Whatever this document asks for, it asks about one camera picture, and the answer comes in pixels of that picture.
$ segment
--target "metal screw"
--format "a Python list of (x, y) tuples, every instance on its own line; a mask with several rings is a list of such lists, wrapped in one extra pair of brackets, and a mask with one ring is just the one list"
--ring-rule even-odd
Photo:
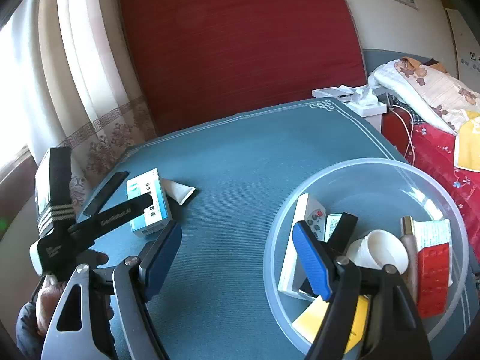
[(393, 265), (391, 265), (391, 264), (387, 264), (387, 265), (385, 266), (385, 271), (386, 271), (388, 274), (391, 274), (391, 275), (397, 273), (397, 269), (396, 269)]
[(136, 263), (138, 263), (138, 257), (137, 256), (130, 256), (125, 259), (125, 265), (126, 266), (134, 266)]
[(85, 273), (86, 271), (88, 271), (88, 265), (87, 264), (81, 264), (77, 267), (77, 273)]
[(349, 264), (350, 260), (346, 256), (338, 256), (337, 257), (337, 264), (340, 264), (341, 266), (347, 266)]

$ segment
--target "white cable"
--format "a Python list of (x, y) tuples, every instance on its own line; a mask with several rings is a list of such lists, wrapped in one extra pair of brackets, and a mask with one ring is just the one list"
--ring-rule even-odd
[(412, 135), (411, 133), (409, 134), (409, 128), (407, 127), (407, 124), (405, 123), (405, 120), (403, 120), (403, 118), (397, 114), (394, 110), (392, 110), (392, 112), (397, 115), (397, 117), (402, 121), (402, 124), (403, 124), (403, 127), (405, 127), (405, 131), (406, 131), (406, 134), (408, 135), (409, 137), (409, 144), (406, 146), (406, 152), (405, 152), (405, 155), (404, 157), (407, 156), (407, 153), (409, 151), (409, 146), (412, 147), (412, 154), (413, 154), (413, 159), (412, 159), (412, 165), (415, 164), (415, 149), (413, 148), (413, 143), (412, 143)]

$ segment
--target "plastic bowl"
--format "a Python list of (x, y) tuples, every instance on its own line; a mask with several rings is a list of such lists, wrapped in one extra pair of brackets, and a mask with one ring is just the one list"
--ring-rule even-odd
[(305, 180), (291, 193), (268, 234), (263, 280), (268, 303), (280, 329), (305, 354), (310, 343), (292, 327), (292, 322), (310, 303), (277, 290), (297, 198), (303, 193), (311, 193), (326, 208), (327, 214), (349, 212), (356, 215), (359, 219), (351, 241), (365, 237), (374, 229), (387, 230), (400, 237), (400, 219), (406, 215), (417, 221), (450, 220), (454, 283), (448, 289), (445, 312), (423, 320), (431, 341), (457, 306), (467, 276), (467, 232), (450, 195), (421, 170), (381, 158), (362, 158), (330, 166)]

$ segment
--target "table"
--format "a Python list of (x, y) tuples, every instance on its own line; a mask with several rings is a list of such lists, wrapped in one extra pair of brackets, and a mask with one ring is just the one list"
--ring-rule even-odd
[[(173, 218), (182, 225), (182, 245), (162, 291), (148, 304), (172, 360), (303, 358), (281, 332), (267, 303), (267, 234), (278, 209), (303, 180), (337, 162), (361, 157), (403, 161), (368, 122), (333, 99), (235, 115), (126, 151), (112, 173), (128, 170), (132, 178), (157, 167), (164, 178), (199, 191), (184, 206), (169, 201)], [(125, 182), (105, 209), (124, 200)], [(94, 248), (106, 252), (113, 265), (137, 254), (155, 237), (138, 238), (126, 224), (98, 239)], [(438, 360), (450, 353), (478, 310), (471, 279), (468, 287), (447, 327), (433, 341)], [(128, 359), (116, 317), (111, 327), (119, 358)]]

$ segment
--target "red headboard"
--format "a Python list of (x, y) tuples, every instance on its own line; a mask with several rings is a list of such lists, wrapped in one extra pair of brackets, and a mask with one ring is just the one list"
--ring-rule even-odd
[(120, 0), (160, 133), (366, 83), (344, 0)]

